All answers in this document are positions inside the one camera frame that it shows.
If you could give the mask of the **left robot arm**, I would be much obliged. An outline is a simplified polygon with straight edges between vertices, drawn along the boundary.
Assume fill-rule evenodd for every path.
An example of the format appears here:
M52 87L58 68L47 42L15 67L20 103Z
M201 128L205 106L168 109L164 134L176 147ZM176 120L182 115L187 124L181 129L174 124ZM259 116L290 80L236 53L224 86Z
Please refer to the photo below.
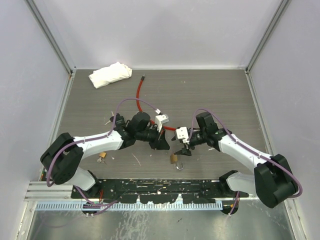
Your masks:
M62 133L40 157L40 162L53 183L70 183L88 198L99 195L102 187L96 176L80 168L80 162L92 155L128 148L136 141L147 142L153 150L169 150L163 124L169 121L166 114L158 114L154 123L146 112L139 111L131 120L120 114L111 117L115 126L111 132L86 137L72 137Z

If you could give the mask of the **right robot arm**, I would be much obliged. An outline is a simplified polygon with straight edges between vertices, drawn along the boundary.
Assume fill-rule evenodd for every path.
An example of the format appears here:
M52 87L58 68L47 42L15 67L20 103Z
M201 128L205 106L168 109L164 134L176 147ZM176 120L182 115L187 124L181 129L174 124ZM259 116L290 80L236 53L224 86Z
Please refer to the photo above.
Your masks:
M207 144L234 158L252 173L231 170L222 175L219 191L223 196L243 192L257 196L265 206L274 208L286 199L302 195L302 185L283 155L255 149L228 130L211 112L195 113L192 122L197 123L198 128L182 126L175 130L174 139L183 144L177 154L191 156L196 146Z

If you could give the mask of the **large brass padlock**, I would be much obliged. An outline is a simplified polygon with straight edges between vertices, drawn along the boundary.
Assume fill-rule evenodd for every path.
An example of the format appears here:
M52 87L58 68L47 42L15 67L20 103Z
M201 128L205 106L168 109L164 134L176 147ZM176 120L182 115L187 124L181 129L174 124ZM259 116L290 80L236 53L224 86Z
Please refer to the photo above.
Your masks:
M182 171L184 169L183 163L179 160L178 156L174 153L170 155L170 163L175 165L175 168L178 171Z

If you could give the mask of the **white cloth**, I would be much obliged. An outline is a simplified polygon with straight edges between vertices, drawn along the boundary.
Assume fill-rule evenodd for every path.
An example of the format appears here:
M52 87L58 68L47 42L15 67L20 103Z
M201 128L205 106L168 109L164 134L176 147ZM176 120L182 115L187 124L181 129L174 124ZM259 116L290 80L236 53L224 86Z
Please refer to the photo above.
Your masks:
M129 79L132 76L133 70L127 65L116 62L110 66L94 70L88 76L89 80L96 89L107 86L121 80Z

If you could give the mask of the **black padlock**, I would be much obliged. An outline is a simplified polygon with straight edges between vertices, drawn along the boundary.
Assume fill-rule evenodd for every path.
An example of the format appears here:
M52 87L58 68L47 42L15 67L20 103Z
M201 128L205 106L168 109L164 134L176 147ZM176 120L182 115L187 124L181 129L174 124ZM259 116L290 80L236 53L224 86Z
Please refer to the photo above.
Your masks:
M119 128L119 127L125 127L126 126L126 121L125 121L125 118L120 115L119 113L117 113L115 115L115 124L114 124L114 127L115 128Z

